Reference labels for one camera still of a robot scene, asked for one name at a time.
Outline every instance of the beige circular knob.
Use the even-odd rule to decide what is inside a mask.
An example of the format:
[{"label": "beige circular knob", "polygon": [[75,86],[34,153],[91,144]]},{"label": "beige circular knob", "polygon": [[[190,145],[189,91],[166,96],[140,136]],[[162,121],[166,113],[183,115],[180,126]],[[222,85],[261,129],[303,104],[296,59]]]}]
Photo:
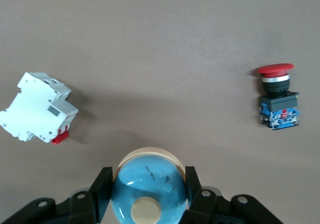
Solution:
[{"label": "beige circular knob", "polygon": [[136,224],[156,224],[161,217],[160,205],[151,197],[141,197],[133,203],[131,217]]}]

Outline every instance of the blue ball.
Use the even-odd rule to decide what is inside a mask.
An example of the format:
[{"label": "blue ball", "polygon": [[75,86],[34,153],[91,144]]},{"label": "blue ball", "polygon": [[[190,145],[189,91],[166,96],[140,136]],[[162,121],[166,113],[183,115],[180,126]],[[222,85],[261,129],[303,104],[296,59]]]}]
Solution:
[{"label": "blue ball", "polygon": [[157,155],[143,155],[122,166],[111,195],[112,209],[120,223],[136,223],[132,206],[144,197],[155,200],[161,210],[157,224],[179,223],[187,207],[186,184],[171,161]]}]

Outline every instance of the white circuit breaker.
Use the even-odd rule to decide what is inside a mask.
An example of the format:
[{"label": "white circuit breaker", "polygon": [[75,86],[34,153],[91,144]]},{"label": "white circuit breaker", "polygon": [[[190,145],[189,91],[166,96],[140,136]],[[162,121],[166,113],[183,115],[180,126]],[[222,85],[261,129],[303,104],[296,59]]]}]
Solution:
[{"label": "white circuit breaker", "polygon": [[25,142],[38,137],[58,144],[68,137],[67,130],[78,113],[66,101],[71,90],[44,72],[26,72],[17,86],[21,91],[0,112],[0,125]]}]

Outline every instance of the red plastic part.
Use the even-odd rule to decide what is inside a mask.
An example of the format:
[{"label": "red plastic part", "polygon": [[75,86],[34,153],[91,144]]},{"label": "red plastic part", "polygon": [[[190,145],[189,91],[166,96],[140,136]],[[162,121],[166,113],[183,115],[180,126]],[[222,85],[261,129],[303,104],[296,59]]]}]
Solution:
[{"label": "red plastic part", "polygon": [[56,138],[52,139],[53,145],[58,145],[60,142],[62,142],[64,139],[67,139],[69,137],[69,132],[65,131],[61,135],[58,135]]},{"label": "red plastic part", "polygon": [[258,69],[258,73],[263,74],[265,78],[278,78],[287,75],[287,71],[294,67],[291,63],[265,65]]}]

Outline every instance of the gray surface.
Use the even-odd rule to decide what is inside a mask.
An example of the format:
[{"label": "gray surface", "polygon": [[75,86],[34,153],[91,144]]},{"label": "gray surface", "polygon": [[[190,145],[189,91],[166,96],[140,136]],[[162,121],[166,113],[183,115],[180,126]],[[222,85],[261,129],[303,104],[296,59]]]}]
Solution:
[{"label": "gray surface", "polygon": [[[0,129],[0,221],[63,201],[130,151],[164,148],[230,199],[320,223],[320,0],[0,0],[0,110],[47,72],[80,110],[58,146]],[[301,125],[259,123],[255,69],[295,64]],[[103,223],[116,223],[111,208]]]}]

